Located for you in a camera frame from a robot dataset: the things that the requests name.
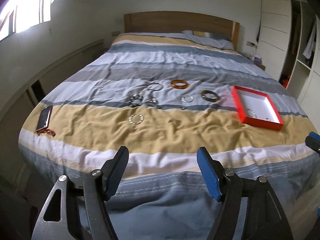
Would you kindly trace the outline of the window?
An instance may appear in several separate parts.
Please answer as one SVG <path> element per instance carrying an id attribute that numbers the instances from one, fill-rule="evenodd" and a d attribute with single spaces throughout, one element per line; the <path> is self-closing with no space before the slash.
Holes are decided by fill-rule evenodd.
<path id="1" fill-rule="evenodd" d="M 8 0 L 1 8 L 1 40 L 51 20 L 55 0 Z"/>

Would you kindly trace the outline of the grey pillow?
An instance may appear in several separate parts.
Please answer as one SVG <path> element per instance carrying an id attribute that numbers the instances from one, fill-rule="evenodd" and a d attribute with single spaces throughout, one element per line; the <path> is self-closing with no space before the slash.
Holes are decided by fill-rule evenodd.
<path id="1" fill-rule="evenodd" d="M 184 30 L 182 33 L 190 40 L 209 47 L 235 50 L 234 45 L 229 38 L 214 33 Z"/>

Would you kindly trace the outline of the dark brown bangle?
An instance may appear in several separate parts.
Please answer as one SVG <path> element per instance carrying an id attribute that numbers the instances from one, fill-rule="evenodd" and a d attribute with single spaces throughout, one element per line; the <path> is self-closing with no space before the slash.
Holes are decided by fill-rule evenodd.
<path id="1" fill-rule="evenodd" d="M 201 97 L 209 102 L 218 102 L 220 100 L 220 96 L 211 90 L 202 90 Z"/>

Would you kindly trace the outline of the black smartphone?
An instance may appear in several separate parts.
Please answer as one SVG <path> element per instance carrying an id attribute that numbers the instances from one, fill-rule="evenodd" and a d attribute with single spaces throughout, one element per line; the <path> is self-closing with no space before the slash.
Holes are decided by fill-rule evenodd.
<path id="1" fill-rule="evenodd" d="M 41 109 L 40 116 L 36 126 L 36 132 L 44 131 L 49 127 L 49 120 L 52 113 L 52 106 L 46 106 Z"/>

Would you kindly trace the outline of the wooden nightstand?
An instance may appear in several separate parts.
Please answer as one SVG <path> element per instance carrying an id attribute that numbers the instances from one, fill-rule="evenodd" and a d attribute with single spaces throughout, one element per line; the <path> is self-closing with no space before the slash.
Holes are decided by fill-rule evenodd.
<path id="1" fill-rule="evenodd" d="M 266 67 L 262 63 L 262 59 L 259 56 L 248 56 L 248 59 L 250 59 L 257 67 L 265 71 Z"/>

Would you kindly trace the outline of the amber bangle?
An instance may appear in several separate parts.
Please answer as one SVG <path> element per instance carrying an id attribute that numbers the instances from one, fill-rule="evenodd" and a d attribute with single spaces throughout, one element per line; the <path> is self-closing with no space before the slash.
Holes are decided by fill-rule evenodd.
<path id="1" fill-rule="evenodd" d="M 176 79 L 171 81 L 171 87 L 174 89 L 187 89 L 189 87 L 189 83 L 185 80 Z"/>

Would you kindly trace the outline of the wooden headboard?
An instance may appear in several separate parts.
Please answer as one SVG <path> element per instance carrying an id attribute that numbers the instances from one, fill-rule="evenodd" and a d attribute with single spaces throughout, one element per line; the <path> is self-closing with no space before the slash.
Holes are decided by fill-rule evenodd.
<path id="1" fill-rule="evenodd" d="M 149 11 L 124 15 L 126 33 L 179 33 L 184 30 L 225 36 L 234 48 L 237 48 L 240 23 L 217 16 L 183 11 Z"/>

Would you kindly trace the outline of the striped bed duvet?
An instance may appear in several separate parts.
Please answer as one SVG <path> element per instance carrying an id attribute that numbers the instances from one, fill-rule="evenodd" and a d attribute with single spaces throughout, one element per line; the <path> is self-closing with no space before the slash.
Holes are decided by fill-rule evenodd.
<path id="1" fill-rule="evenodd" d="M 172 88 L 176 79 L 189 87 Z M 152 82 L 163 89 L 147 90 Z M 233 86 L 266 93 L 282 129 L 241 123 Z M 220 100 L 204 100 L 205 89 Z M 49 127 L 36 132 L 46 106 L 53 107 Z M 209 195 L 197 165 L 200 147 L 242 178 L 266 177 L 294 239 L 304 239 L 319 207 L 319 155 L 304 142 L 314 130 L 297 100 L 237 52 L 184 35 L 123 34 L 44 97 L 23 124 L 18 145 L 49 183 L 100 168 L 126 146 L 123 180 L 106 203 L 120 239 L 208 236 L 221 205 Z"/>

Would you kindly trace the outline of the low white wall cabinet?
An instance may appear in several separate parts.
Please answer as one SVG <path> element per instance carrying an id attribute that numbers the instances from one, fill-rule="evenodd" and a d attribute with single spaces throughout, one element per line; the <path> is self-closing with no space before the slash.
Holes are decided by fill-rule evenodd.
<path id="1" fill-rule="evenodd" d="M 61 82 L 99 57 L 103 49 L 100 39 L 63 56 L 36 74 L 9 101 L 10 107 L 1 119 L 1 180 L 16 184 L 25 170 L 18 135 L 32 109 Z"/>

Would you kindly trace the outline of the white wardrobe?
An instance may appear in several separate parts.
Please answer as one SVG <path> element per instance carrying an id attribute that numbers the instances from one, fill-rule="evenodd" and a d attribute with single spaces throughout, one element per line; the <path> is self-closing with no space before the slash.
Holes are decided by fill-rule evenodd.
<path id="1" fill-rule="evenodd" d="M 319 116 L 319 17 L 306 0 L 261 0 L 257 53 L 265 71 Z"/>

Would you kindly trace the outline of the red jewelry box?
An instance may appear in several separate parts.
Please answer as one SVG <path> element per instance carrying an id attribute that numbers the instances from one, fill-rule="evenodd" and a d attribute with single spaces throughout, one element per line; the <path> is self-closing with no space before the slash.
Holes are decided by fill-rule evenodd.
<path id="1" fill-rule="evenodd" d="M 271 98 L 257 90 L 233 86 L 232 96 L 243 124 L 279 131 L 283 121 Z"/>

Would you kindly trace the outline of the thin silver bangle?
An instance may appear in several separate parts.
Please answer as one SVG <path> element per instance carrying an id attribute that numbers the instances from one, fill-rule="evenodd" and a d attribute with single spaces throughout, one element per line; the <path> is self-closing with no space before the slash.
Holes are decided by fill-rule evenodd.
<path id="1" fill-rule="evenodd" d="M 157 83 L 157 82 L 152 82 L 152 83 L 148 84 L 148 86 L 147 86 L 147 90 L 152 91 L 152 92 L 160 91 L 162 89 L 163 89 L 163 85 L 161 83 Z"/>

